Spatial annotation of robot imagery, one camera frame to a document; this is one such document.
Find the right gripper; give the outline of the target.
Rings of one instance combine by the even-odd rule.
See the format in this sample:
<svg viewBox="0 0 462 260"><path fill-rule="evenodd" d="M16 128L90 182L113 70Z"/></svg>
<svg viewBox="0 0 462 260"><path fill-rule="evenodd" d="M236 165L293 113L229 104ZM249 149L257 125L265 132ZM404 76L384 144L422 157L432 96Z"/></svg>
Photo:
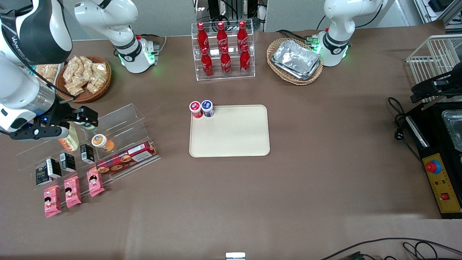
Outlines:
<svg viewBox="0 0 462 260"><path fill-rule="evenodd" d="M74 110L69 104L28 104L12 109L1 105L1 128L5 132L70 132L72 124L98 123L98 113L87 106Z"/></svg>

